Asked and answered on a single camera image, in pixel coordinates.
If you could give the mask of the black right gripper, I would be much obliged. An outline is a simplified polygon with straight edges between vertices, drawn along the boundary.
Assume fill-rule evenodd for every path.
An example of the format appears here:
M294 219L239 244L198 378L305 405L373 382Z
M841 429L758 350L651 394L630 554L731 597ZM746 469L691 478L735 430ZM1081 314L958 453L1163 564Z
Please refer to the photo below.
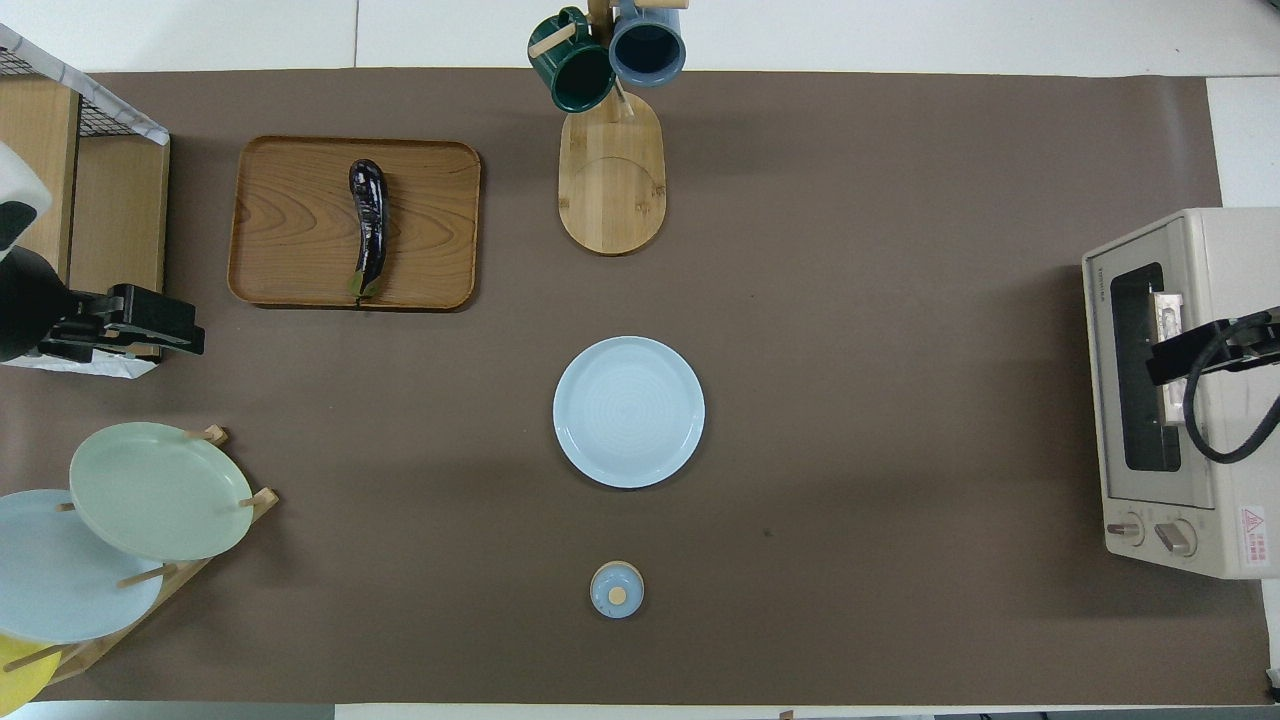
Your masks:
M1210 359L1203 370L1244 372L1279 363L1277 313L1254 313L1229 320L1211 322L1151 346L1147 372L1152 386L1165 386L1185 378L1194 360L1206 350Z

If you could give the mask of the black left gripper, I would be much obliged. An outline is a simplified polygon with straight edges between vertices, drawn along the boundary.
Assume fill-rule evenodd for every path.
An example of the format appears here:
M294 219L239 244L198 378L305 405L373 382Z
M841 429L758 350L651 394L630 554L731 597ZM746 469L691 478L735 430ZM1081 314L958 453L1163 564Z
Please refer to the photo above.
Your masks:
M100 315L124 327L58 325L84 314L100 293L68 288L44 256L15 246L1 264L1 360L50 356L90 363L95 350L124 354L129 347L204 355L206 331L196 307L137 284L114 284ZM147 334L132 325L195 325L177 337Z

